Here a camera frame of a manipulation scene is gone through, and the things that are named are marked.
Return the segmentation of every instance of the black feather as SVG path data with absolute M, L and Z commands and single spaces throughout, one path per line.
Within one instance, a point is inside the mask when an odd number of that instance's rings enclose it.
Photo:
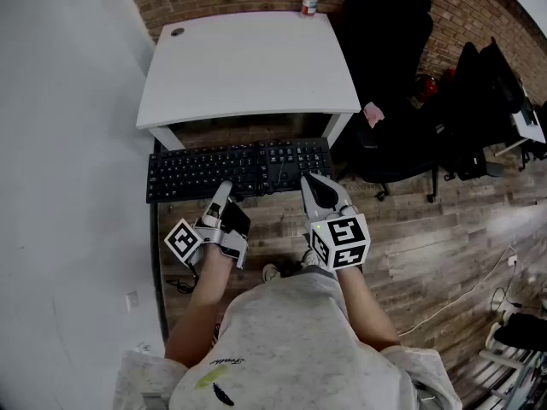
M 233 407 L 233 401 L 228 397 L 227 394 L 222 391 L 222 389 L 217 386 L 215 383 L 213 383 L 213 391 L 215 392 L 216 397 L 226 404 L 227 406 Z

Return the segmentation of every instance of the person's right arm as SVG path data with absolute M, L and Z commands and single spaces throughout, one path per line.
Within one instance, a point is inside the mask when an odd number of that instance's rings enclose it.
M 336 274 L 344 294 L 350 325 L 357 338 L 377 351 L 400 345 L 395 326 L 374 299 L 361 270 L 357 266 L 346 267 Z

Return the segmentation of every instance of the shirt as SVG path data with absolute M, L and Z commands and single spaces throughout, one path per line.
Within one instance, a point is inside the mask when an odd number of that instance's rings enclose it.
M 423 393 L 428 399 L 420 401 Z M 319 273 L 270 281 L 238 296 L 218 343 L 191 369 L 127 353 L 114 410 L 155 408 L 150 395 L 170 410 L 462 408 L 436 351 L 396 346 L 377 352 L 360 343 L 338 281 Z

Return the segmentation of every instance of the black keyboard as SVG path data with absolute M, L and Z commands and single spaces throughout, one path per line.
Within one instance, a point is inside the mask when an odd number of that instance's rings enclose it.
M 326 138 L 161 152 L 149 158 L 146 201 L 208 199 L 224 180 L 237 198 L 300 190 L 305 172 L 331 178 Z

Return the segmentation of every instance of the forearm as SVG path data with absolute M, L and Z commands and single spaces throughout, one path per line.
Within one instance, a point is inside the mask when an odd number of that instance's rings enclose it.
M 358 267 L 337 271 L 351 328 L 377 351 L 400 344 L 397 330 L 370 291 Z
M 215 262 L 212 259 L 203 263 L 190 303 L 169 335 L 165 358 L 190 368 L 207 355 L 215 334 L 219 303 L 231 268 L 231 264 Z

